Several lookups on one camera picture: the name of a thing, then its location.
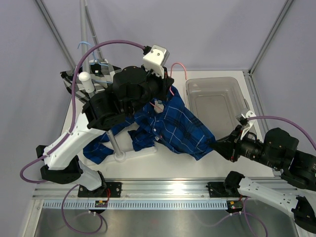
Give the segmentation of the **black white checkered shirt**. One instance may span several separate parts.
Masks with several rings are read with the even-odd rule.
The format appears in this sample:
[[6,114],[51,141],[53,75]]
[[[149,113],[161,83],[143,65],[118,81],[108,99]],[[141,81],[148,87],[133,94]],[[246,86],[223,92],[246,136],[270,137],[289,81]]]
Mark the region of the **black white checkered shirt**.
[[[113,83],[113,76],[122,69],[111,64],[102,62],[100,64],[90,64],[90,75],[95,88],[95,92],[99,93],[104,91]],[[74,70],[63,71],[60,76],[64,81],[64,85],[67,91],[72,93],[72,80],[74,75]],[[75,85],[75,97],[79,99],[82,103],[86,103],[89,100],[89,95],[85,91],[82,82],[77,78]]]

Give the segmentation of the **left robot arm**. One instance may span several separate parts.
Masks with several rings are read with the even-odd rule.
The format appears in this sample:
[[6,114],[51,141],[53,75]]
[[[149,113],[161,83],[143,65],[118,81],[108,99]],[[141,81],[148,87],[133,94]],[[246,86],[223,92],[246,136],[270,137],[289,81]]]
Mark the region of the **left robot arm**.
[[40,169],[42,179],[57,184],[77,183],[95,197],[102,196],[106,191],[102,173],[83,164],[78,153],[95,138],[140,111],[152,99],[165,100],[173,83],[166,67],[154,70],[129,66],[114,74],[113,83],[84,104],[70,131],[45,147],[44,166]]

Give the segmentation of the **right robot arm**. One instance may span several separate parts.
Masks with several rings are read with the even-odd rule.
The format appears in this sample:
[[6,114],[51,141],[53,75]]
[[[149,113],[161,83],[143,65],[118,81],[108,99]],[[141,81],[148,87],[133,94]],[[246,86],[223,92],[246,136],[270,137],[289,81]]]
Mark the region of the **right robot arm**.
[[240,157],[255,161],[279,172],[272,178],[295,188],[290,195],[268,188],[236,171],[230,171],[223,182],[224,192],[233,196],[255,198],[292,218],[307,232],[316,232],[316,157],[297,149],[298,139],[280,128],[269,130],[263,141],[242,136],[238,125],[230,135],[210,144],[226,160]]

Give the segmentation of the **blue plaid shirt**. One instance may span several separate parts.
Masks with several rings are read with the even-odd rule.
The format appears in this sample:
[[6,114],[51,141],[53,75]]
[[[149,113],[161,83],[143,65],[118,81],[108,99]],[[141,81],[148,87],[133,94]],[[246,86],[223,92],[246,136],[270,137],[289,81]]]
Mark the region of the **blue plaid shirt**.
[[211,144],[216,139],[212,132],[196,117],[185,104],[176,89],[172,86],[167,100],[162,102],[163,111],[154,110],[152,100],[133,117],[113,127],[114,135],[124,128],[136,123],[136,130],[128,131],[135,151],[150,148],[160,143],[176,154],[189,154],[200,160],[213,149]]

